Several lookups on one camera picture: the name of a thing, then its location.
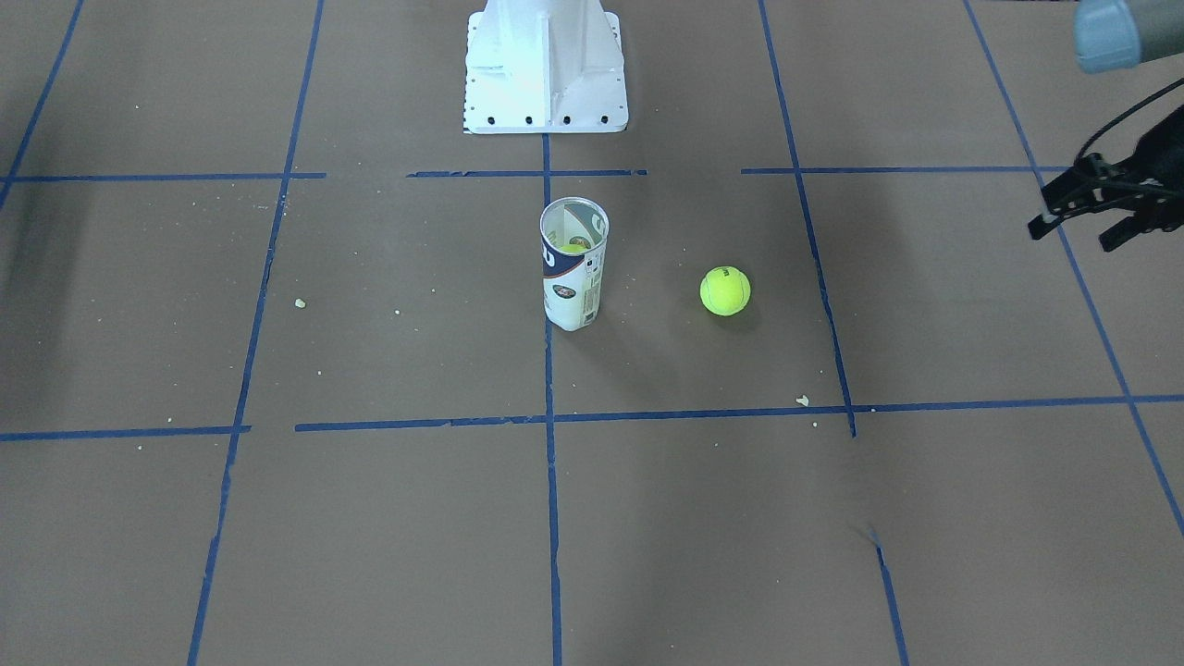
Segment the yellow tennis ball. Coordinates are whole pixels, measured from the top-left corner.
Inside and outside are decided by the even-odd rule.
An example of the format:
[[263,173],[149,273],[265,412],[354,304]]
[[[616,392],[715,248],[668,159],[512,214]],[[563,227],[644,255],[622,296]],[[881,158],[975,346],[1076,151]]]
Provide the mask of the yellow tennis ball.
[[735,265],[716,265],[699,282],[699,300],[712,315],[736,315],[749,305],[751,281]]

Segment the tennis ball can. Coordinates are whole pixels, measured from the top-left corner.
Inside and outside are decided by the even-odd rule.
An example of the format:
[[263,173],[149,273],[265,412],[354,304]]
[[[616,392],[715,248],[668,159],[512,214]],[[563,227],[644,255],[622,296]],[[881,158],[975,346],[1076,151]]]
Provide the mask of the tennis ball can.
[[[605,252],[611,223],[596,201],[564,197],[551,201],[538,222],[543,269],[543,308],[552,325],[580,329],[596,321],[599,310]],[[586,243],[591,252],[567,256],[556,248]]]

